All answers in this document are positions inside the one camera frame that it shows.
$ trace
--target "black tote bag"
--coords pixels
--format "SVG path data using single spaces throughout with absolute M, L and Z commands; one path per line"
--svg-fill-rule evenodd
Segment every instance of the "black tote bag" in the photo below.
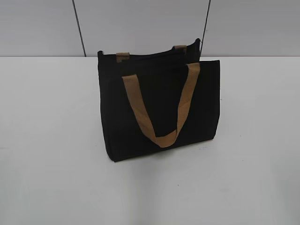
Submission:
M 101 120 L 111 160 L 214 138 L 220 64 L 199 62 L 197 41 L 153 55 L 98 52 Z

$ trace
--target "brown strap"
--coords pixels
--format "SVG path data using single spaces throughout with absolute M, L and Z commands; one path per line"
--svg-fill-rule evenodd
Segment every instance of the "brown strap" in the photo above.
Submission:
M 120 52 L 116 54 L 117 62 L 122 62 L 122 60 L 129 59 L 129 52 Z
M 196 62 L 187 64 L 187 66 L 187 80 L 181 92 L 177 111 L 177 128 L 168 135 L 162 137 L 155 136 L 153 125 L 143 102 L 143 97 L 137 76 L 134 74 L 122 77 L 130 106 L 135 114 L 136 121 L 139 124 L 141 131 L 146 137 L 148 137 L 161 148 L 169 147 L 170 145 L 175 143 L 179 132 L 181 131 L 182 126 L 184 125 L 188 117 L 192 96 L 200 73 L 200 64 Z
M 186 45 L 175 45 L 174 48 L 175 48 L 175 49 L 180 49 L 180 48 L 182 48 L 182 49 L 183 49 L 183 52 L 184 52 L 185 54 L 187 54 L 187 46 L 186 46 Z

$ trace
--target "white tabletop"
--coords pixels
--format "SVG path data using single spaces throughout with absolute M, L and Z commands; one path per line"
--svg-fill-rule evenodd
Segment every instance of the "white tabletop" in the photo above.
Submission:
M 299 225 L 300 58 L 215 59 L 215 139 L 114 163 L 96 58 L 0 58 L 0 224 Z

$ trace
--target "tan handle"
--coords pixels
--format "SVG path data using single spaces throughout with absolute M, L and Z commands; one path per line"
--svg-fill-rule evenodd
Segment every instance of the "tan handle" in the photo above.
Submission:
M 143 97 L 137 76 L 134 74 L 122 77 L 130 106 L 135 114 L 136 121 L 139 124 L 142 133 L 161 148 L 169 147 L 170 145 L 175 143 L 179 132 L 181 131 L 182 126 L 184 125 L 188 117 L 192 96 L 200 73 L 200 64 L 197 62 L 187 64 L 187 66 L 187 80 L 181 92 L 177 111 L 177 128 L 168 135 L 162 137 L 155 136 L 153 125 L 143 102 Z
M 187 54 L 187 46 L 186 45 L 175 45 L 174 49 L 183 49 L 184 54 Z
M 129 57 L 129 52 L 119 52 L 116 54 L 117 63 L 122 62 L 122 60 L 128 60 Z

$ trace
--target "handle loop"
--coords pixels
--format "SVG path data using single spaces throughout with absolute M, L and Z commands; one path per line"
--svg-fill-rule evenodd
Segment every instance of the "handle loop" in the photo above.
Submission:
M 129 57 L 129 52 L 119 52 L 116 54 L 117 63 L 122 62 L 122 60 L 128 60 Z
M 187 67 L 187 80 L 181 92 L 177 111 L 177 128 L 171 133 L 162 137 L 155 136 L 153 125 L 143 102 L 143 97 L 137 76 L 134 74 L 122 77 L 130 106 L 135 114 L 136 121 L 142 133 L 161 148 L 169 147 L 175 143 L 179 132 L 181 131 L 188 117 L 192 96 L 200 73 L 200 64 L 199 62 L 190 63 L 187 64 Z

